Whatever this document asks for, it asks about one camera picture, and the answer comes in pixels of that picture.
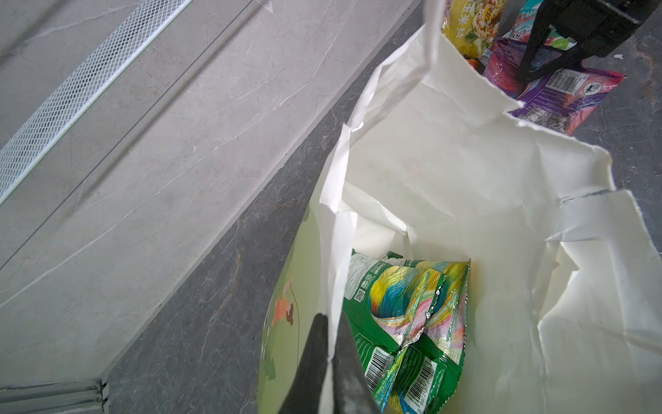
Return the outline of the magenta purple candy packet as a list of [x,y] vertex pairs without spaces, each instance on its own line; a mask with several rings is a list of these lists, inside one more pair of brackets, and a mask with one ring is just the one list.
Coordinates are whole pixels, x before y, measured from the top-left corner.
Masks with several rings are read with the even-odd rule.
[[522,42],[496,41],[479,57],[484,77],[522,102],[521,108],[510,112],[512,117],[568,136],[626,79],[622,73],[579,66],[523,84],[516,75],[525,50]]

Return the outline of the floral white paper bag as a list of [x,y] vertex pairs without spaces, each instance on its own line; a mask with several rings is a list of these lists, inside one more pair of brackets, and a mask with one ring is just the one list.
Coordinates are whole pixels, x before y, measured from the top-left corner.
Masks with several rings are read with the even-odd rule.
[[444,3],[370,77],[327,158],[265,318],[258,410],[279,413],[315,315],[333,364],[351,254],[470,262],[443,413],[658,413],[661,259],[604,149],[517,102],[441,34]]

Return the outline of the green yellow striped candy packet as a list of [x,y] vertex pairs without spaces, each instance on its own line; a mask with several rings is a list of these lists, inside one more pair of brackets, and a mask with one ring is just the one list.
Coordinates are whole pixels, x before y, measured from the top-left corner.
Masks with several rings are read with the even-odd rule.
[[422,334],[442,279],[430,260],[351,256],[343,312],[379,410],[395,385],[405,349]]

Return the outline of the yellow snack packet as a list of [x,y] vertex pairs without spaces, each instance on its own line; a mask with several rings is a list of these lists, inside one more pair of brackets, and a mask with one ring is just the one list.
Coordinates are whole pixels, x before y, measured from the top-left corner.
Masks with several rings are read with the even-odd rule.
[[498,36],[505,0],[448,1],[441,32],[468,59],[477,59]]

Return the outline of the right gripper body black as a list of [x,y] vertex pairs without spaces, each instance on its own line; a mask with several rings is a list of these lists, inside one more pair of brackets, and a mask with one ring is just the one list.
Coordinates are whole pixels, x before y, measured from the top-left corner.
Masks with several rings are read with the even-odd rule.
[[660,0],[546,0],[537,22],[574,41],[568,55],[603,58],[629,39],[660,5]]

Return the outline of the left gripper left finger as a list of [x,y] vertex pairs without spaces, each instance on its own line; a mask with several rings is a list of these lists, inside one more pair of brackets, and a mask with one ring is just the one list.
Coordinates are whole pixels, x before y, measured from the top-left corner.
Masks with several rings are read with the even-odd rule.
[[329,322],[326,315],[315,315],[294,381],[279,414],[316,414],[328,368]]

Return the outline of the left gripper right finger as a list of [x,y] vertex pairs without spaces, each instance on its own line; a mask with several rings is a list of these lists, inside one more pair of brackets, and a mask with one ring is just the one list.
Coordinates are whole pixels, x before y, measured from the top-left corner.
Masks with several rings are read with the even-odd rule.
[[347,317],[341,317],[333,364],[334,413],[379,414]]

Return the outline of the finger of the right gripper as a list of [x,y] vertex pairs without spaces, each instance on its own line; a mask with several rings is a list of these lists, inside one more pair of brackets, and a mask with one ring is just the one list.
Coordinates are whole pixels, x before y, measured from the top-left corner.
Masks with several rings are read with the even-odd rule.
[[519,67],[519,80],[528,84],[548,76],[551,70],[549,63],[542,63],[539,67],[534,67],[534,59],[541,48],[544,48],[546,39],[551,32],[551,18],[547,15],[538,15],[534,21],[532,32],[527,43],[527,48],[522,55]]

